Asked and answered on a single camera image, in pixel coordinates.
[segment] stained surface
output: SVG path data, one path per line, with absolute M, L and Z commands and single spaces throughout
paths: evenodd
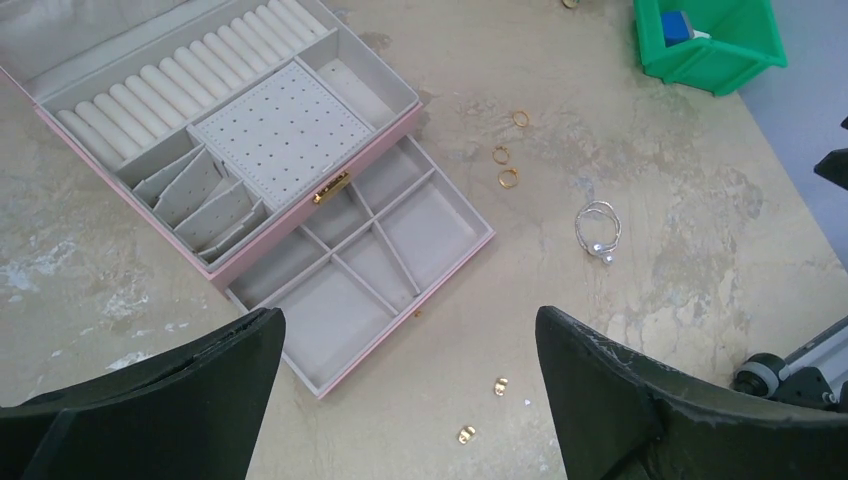
M 627 2 L 525 3 L 330 2 L 419 89 L 417 138 L 498 236 L 323 401 L 281 368 L 249 479 L 562 478 L 533 337 L 543 304 L 720 384 L 848 312 L 848 275 L 737 96 L 643 76 Z M 238 316 L 0 92 L 0 404 Z M 521 173 L 509 191 L 498 144 Z M 611 267 L 574 238 L 592 198 L 623 222 Z

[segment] green plastic bin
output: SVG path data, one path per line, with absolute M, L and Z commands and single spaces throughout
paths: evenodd
M 633 8 L 645 74 L 664 83 L 727 95 L 766 68 L 787 65 L 769 0 L 634 0 Z M 712 38 L 666 47 L 660 13 L 674 10 Z

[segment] pink jewelry box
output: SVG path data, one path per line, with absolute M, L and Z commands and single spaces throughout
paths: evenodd
M 422 108 L 415 92 L 321 3 L 298 1 L 175 1 L 131 25 L 99 18 L 118 23 L 105 34 L 61 15 L 25 16 L 10 30 L 0 10 L 0 63 L 36 113 L 239 309 L 283 309 L 283 357 L 320 398 L 494 231 L 407 136 Z M 277 20 L 301 47 L 273 62 L 266 51 L 265 68 L 120 164 L 107 167 L 57 118 L 280 5 L 290 16 Z

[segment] jewelry box compartment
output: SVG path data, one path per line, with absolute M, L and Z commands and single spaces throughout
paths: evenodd
M 283 310 L 283 358 L 320 398 L 493 235 L 405 137 L 226 294 Z
M 355 173 L 373 161 L 381 150 L 364 158 L 359 152 L 390 129 L 406 133 L 413 122 L 399 120 L 420 106 L 417 94 L 318 1 L 214 3 L 184 3 L 23 83 L 48 123 L 110 172 L 113 188 L 128 194 L 137 210 L 147 211 L 148 220 L 173 235 L 171 243 L 213 279 L 336 170 L 356 159 L 362 165 L 351 168 Z M 268 124 L 318 122 L 317 110 L 303 112 L 293 105 L 319 95 L 350 125 L 335 132 L 325 128 L 321 133 L 342 130 L 346 138 L 334 150 L 322 148 L 320 155 L 292 156 L 282 143 L 261 146 L 266 167 L 285 160 L 309 170 L 308 176 L 268 177 L 276 183 L 263 186 L 251 176 L 262 171 L 238 168 L 201 127 L 256 97 L 284 70 L 297 70 L 314 87 L 313 95 L 307 99 L 304 92 L 292 91 L 290 104 L 267 105 Z M 321 107 L 329 114 L 329 107 Z M 250 119 L 238 116 L 246 112 L 233 118 L 246 122 Z M 347 132 L 354 126 L 351 137 Z M 227 141 L 262 145 L 245 130 L 228 130 Z M 301 143 L 329 144 L 330 137 L 301 130 Z M 201 170 L 204 179 L 195 178 Z

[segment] gold clasp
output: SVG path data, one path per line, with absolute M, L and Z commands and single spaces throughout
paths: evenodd
M 336 196 L 337 193 L 341 192 L 344 187 L 350 183 L 351 177 L 347 172 L 342 172 L 338 177 L 330 180 L 330 182 L 321 189 L 320 192 L 316 193 L 312 198 L 312 203 L 315 205 L 321 205 L 327 200 Z

